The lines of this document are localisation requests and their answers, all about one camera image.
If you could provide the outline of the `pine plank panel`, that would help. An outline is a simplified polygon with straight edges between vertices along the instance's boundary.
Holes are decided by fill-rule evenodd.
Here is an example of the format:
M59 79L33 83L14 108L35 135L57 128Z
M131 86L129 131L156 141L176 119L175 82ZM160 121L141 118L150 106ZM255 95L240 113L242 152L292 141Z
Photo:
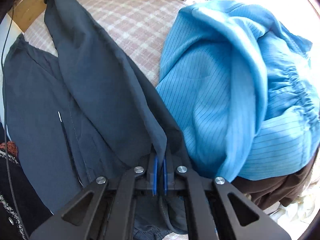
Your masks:
M8 15L25 32L45 9L44 0L16 0Z

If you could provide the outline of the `pink plaid tablecloth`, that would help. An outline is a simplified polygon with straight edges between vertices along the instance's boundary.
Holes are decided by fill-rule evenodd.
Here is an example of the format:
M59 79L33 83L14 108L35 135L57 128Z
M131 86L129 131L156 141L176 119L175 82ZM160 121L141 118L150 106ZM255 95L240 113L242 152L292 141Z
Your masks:
M164 41L185 3L180 0L77 1L156 86Z

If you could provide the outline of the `blue striped garment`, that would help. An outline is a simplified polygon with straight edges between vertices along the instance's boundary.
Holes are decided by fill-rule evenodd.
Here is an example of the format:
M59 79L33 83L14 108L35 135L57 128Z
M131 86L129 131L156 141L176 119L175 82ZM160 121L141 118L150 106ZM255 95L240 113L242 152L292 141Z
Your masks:
M199 175L262 180L311 161L319 145L311 48L258 5L211 0L179 10L156 89Z

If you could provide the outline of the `black drawstring pants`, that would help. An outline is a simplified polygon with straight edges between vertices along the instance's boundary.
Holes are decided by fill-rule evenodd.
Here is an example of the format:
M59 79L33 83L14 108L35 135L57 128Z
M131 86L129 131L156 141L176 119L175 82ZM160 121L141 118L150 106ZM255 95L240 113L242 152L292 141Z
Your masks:
M44 0L57 55L19 35L5 58L9 136L43 204L56 214L99 176L143 156L189 164L183 133L155 87L77 0Z

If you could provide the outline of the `brown garment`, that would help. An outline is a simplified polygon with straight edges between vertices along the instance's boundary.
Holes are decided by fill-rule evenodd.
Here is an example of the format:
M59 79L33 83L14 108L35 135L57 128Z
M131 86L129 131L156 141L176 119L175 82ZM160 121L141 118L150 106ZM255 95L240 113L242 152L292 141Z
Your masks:
M315 153L308 165L296 173L257 181L236 177L232 185L243 194L250 195L251 201L262 210L277 202L288 206L310 182L317 155L318 153Z

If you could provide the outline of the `white garment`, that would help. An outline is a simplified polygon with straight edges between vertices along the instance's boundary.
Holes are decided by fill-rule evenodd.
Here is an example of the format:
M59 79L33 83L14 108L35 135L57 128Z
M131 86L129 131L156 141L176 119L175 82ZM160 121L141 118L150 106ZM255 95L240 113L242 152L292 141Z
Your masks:
M315 172L303 192L287 207L276 203L264 210L292 239L306 231L319 211L319 172Z

